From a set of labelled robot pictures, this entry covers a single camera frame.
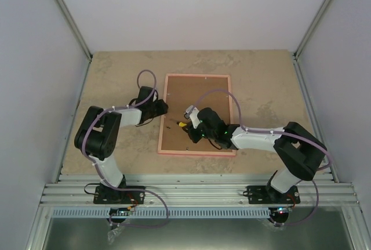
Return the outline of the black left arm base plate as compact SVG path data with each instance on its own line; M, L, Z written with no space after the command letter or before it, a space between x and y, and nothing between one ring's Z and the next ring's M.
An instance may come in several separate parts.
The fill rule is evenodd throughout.
M137 205L144 203L144 186L128 186L131 191L118 191L100 184L96 187L93 203L94 204L126 204Z

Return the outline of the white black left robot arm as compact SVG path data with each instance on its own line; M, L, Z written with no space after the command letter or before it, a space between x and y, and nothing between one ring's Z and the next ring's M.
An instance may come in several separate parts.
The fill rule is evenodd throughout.
M107 197L120 203L127 196L126 180L113 156L119 130L126 126L143 126L165 115L168 105L158 98L156 89L144 86L128 105L103 109L88 108L74 138L74 146L92 162L100 183L108 187Z

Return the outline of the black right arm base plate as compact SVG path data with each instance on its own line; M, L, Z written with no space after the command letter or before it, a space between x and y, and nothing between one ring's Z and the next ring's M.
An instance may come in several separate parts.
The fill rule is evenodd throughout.
M301 203L297 186L292 186L285 193L280 193L267 186L247 186L242 194L248 198L249 204L252 205Z

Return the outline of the pink picture frame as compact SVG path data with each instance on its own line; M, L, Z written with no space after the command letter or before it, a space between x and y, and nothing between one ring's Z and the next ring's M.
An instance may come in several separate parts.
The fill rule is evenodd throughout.
M234 122L231 78L229 75L213 74L167 74L163 99L169 106L161 117L158 153L168 155L234 157L234 150L218 150L208 140L193 143L187 133L176 125L187 122L185 110L196 105L199 109L210 107L225 123Z

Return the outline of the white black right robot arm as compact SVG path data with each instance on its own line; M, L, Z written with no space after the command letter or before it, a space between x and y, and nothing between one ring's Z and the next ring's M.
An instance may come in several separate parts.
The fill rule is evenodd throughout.
M240 124L226 124L211 108L186 109L189 122L183 127L193 143L206 139L218 150L255 149L276 153L284 164L262 188L248 187L249 202L268 204L294 200L300 181L311 181L321 170L326 147L296 122L283 128L248 128Z

